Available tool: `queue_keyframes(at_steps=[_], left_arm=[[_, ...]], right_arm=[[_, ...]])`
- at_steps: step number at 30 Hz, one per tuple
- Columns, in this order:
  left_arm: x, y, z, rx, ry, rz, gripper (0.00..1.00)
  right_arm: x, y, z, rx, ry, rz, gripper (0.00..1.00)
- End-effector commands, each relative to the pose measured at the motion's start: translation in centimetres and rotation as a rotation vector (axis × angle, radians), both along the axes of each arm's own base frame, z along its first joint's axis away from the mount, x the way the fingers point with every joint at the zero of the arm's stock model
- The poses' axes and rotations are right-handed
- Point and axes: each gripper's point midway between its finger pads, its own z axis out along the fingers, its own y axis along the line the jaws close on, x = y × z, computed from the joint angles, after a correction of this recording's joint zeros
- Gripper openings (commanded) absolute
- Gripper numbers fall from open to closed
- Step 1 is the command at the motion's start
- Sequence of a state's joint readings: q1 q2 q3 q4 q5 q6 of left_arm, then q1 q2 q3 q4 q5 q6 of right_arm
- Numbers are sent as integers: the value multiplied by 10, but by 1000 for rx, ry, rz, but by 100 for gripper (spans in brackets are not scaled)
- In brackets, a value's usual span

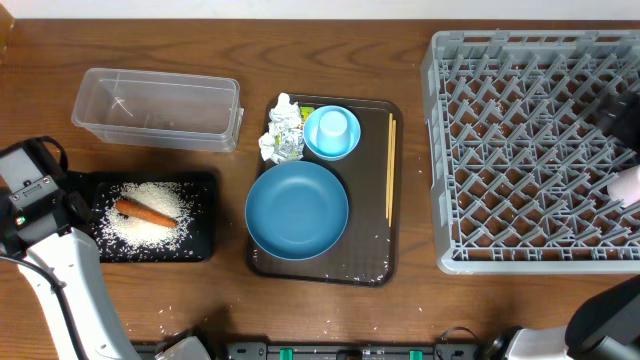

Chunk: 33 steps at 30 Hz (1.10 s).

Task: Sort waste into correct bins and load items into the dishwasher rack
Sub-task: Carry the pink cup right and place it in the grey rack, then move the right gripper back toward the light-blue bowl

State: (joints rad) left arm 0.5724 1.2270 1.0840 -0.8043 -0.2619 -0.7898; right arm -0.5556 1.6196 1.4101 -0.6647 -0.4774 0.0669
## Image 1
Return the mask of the light blue bowl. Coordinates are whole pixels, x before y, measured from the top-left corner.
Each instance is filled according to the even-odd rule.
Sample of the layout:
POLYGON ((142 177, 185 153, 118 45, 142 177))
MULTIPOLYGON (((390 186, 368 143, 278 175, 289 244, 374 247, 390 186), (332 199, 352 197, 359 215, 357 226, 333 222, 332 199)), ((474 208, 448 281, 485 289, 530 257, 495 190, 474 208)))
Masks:
POLYGON ((341 106, 327 105, 327 106, 322 106, 320 108, 315 109, 310 114, 310 116, 308 117, 304 125, 303 134, 304 134, 305 145, 316 156, 327 161, 337 161, 348 156, 358 145, 361 137, 361 126, 358 118, 350 110, 341 106), (349 148, 346 152, 338 156, 325 155, 317 147, 317 130, 318 130, 319 119, 323 114, 331 110, 338 110, 343 112, 346 115, 349 122, 349 139, 350 139, 349 148))

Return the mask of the white rice pile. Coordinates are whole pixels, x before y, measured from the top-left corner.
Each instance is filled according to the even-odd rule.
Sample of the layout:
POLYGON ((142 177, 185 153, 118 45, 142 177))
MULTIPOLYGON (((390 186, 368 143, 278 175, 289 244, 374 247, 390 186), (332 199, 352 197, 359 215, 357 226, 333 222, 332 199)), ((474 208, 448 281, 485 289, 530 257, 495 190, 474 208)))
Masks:
POLYGON ((107 185, 98 196, 94 226, 99 245, 106 247, 108 255, 122 250, 126 255, 152 250, 175 251, 186 240, 191 240, 189 226, 194 221, 195 196, 189 195, 192 183, 177 182, 125 182, 107 185), (129 200, 146 206, 168 218, 177 225, 173 228, 125 215, 116 209, 119 200, 129 200))

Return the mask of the light blue cup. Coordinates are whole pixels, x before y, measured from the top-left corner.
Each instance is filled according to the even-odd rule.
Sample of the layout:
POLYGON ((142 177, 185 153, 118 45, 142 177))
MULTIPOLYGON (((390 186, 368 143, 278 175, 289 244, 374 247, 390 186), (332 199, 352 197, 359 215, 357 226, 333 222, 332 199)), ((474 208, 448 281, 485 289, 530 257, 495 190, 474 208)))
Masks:
POLYGON ((349 122, 338 110, 323 114, 318 123, 317 147, 325 155, 338 156, 349 148, 349 122))

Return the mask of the dark blue plate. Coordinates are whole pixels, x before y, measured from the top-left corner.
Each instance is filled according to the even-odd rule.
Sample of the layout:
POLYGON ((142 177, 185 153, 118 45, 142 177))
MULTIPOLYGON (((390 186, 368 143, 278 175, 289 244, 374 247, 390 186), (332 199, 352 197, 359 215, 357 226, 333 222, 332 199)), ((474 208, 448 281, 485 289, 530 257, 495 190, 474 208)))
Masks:
POLYGON ((326 168, 306 161, 276 165, 251 187, 245 222, 259 248, 273 257, 303 261, 333 247, 349 220, 349 199, 326 168))

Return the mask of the orange carrot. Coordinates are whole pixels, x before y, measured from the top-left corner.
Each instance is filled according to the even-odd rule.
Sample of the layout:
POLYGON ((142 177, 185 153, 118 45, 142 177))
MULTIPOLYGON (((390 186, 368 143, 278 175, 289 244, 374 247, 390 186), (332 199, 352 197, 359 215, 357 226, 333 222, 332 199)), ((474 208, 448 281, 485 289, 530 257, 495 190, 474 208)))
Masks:
POLYGON ((125 216, 134 217, 151 224, 167 228, 175 228, 177 226, 177 222, 174 219, 134 201, 127 199, 118 200, 115 203, 115 208, 125 216))

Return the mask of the white cup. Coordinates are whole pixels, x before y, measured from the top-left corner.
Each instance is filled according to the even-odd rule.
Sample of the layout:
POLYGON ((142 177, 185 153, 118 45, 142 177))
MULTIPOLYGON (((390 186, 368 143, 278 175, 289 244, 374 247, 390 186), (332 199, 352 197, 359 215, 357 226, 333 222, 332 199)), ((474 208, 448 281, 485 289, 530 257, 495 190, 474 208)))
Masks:
POLYGON ((607 185, 612 201, 619 201, 622 208, 628 208, 640 199, 640 166, 623 170, 607 185))

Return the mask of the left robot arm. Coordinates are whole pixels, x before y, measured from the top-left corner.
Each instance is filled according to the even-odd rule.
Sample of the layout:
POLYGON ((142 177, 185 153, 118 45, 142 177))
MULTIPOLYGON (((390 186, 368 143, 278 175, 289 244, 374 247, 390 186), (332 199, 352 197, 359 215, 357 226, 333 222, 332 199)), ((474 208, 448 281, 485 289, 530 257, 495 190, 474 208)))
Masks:
POLYGON ((54 158, 54 139, 15 143, 1 152, 1 257, 18 265, 41 305, 61 359, 208 359, 201 340, 185 331, 168 343, 134 346, 109 297, 100 253, 91 236, 92 204, 118 182, 156 182, 192 195, 213 187, 204 172, 93 173, 54 158))

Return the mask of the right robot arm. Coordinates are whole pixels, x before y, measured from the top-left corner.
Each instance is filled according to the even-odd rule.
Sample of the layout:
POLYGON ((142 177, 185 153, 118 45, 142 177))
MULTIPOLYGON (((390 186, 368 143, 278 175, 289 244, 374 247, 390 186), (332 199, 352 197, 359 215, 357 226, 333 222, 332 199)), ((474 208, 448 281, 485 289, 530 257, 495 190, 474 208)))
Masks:
MULTIPOLYGON (((639 93, 611 97, 597 114, 605 135, 639 150, 639 93)), ((626 208, 639 205, 639 165, 622 171, 607 192, 626 208)), ((566 327, 517 329, 487 344, 479 359, 639 360, 639 274, 587 300, 566 327)))

